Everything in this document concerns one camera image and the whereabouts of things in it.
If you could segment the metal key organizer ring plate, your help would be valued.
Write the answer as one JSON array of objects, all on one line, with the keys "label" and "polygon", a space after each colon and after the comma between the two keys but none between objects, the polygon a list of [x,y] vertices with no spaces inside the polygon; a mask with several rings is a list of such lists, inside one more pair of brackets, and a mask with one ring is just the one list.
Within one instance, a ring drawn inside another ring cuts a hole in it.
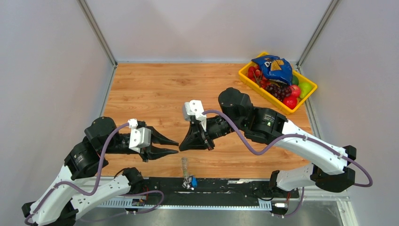
[{"label": "metal key organizer ring plate", "polygon": [[184,182],[186,184],[189,184],[190,183],[190,174],[188,171],[188,159],[183,157],[181,159],[181,161],[182,161],[182,171],[183,171]]}]

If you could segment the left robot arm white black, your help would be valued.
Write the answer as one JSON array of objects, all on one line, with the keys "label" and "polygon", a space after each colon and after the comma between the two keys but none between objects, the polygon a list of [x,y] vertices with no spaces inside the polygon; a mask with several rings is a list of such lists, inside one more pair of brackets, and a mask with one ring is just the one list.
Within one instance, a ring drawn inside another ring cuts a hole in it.
[{"label": "left robot arm white black", "polygon": [[124,168],[110,182],[101,185],[105,159],[111,154],[137,154],[144,162],[156,160],[176,150],[178,143],[160,134],[144,121],[125,123],[130,133],[120,133],[110,117],[99,117],[85,129],[83,140],[64,159],[60,172],[46,192],[35,202],[22,206],[28,226],[72,226],[97,205],[116,196],[146,195],[144,178],[135,167]]}]

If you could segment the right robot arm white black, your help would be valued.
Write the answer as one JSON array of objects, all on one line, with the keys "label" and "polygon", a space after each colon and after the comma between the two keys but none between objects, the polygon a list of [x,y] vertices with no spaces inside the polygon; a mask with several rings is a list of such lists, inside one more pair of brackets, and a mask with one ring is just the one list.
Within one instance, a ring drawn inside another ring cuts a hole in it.
[{"label": "right robot arm white black", "polygon": [[309,161],[309,164],[288,171],[273,171],[269,191],[282,196],[286,191],[306,186],[317,186],[328,192],[340,193],[355,185],[355,171],[349,167],[356,159],[353,146],[338,147],[309,134],[286,116],[275,110],[256,107],[249,95],[235,88],[227,88],[218,97],[220,111],[207,117],[199,100],[183,106],[183,116],[190,123],[179,146],[180,151],[212,150],[217,138],[236,132],[244,145],[255,155],[249,142],[264,144],[266,149],[278,146]]}]

